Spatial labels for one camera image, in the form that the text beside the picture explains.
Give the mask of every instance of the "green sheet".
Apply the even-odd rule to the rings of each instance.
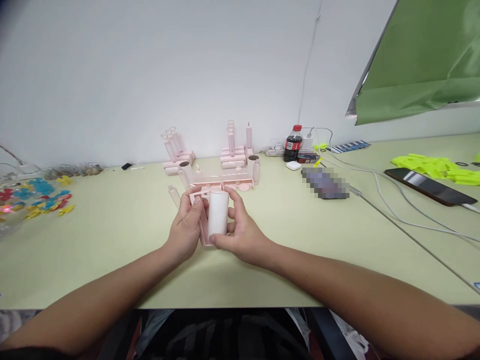
[[[399,0],[356,99],[356,125],[478,98],[480,0]]]

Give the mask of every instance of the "black phone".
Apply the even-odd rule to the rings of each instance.
[[[412,189],[427,195],[429,198],[432,198],[442,205],[471,205],[477,202],[473,197],[467,196],[460,191],[454,190],[451,187],[445,186],[438,181],[432,180],[431,178],[407,169],[406,167],[388,169],[385,170],[384,173]]]

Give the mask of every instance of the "forearm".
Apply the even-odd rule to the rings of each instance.
[[[477,321],[405,282],[275,245],[265,267],[399,359],[456,359],[480,346]]]
[[[80,354],[177,266],[167,251],[155,250],[62,297],[2,346],[51,347]]]

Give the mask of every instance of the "hand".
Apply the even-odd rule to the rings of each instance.
[[[180,208],[170,227],[170,235],[165,245],[175,260],[183,263],[192,257],[199,242],[199,219],[203,209],[208,209],[209,202],[197,196],[191,205],[190,194],[202,190],[200,186],[188,189],[180,198]]]
[[[234,219],[227,225],[229,236],[212,234],[210,241],[218,248],[234,254],[245,263],[265,267],[266,259],[276,245],[257,226],[245,210],[242,197],[232,188],[224,188],[233,200],[234,208],[228,208],[228,217]]]

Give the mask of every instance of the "light green desk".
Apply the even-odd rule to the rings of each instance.
[[[413,284],[451,304],[480,296],[363,199],[321,200],[299,171],[262,156],[260,184],[241,193],[250,215],[274,241],[348,261]],[[219,159],[197,161],[204,172]],[[41,309],[68,292],[160,247],[177,212],[161,164],[109,168],[75,178],[70,214],[28,220],[0,241],[0,309]],[[309,307],[319,303],[282,278],[213,248],[166,278],[142,308]]]
[[[336,156],[345,162],[383,172],[386,169],[396,167],[390,163],[391,159],[397,156],[408,155],[409,153],[422,154],[429,157],[450,158],[454,163],[463,162],[469,164],[468,167],[461,167],[461,169],[480,171],[480,167],[470,164],[475,161],[475,155],[480,153],[480,133],[375,142],[367,149],[337,154]],[[334,160],[330,153],[324,154],[327,156],[326,159],[346,166]],[[348,180],[352,186],[362,191],[364,196],[375,207],[391,215],[378,194],[372,174],[351,170],[347,170],[347,172]],[[402,219],[414,224],[444,229],[413,209],[405,201],[397,187],[390,181],[381,177],[379,177],[379,181],[383,196]],[[436,181],[480,201],[480,186],[457,185],[450,180]],[[404,188],[407,197],[432,218],[458,232],[480,238],[479,214],[461,206],[444,206],[405,185],[401,186]],[[475,206],[480,208],[480,203],[476,203]],[[480,243],[438,231],[414,227],[397,220],[392,221],[437,256],[453,272],[466,279],[471,286],[475,282],[480,282]]]

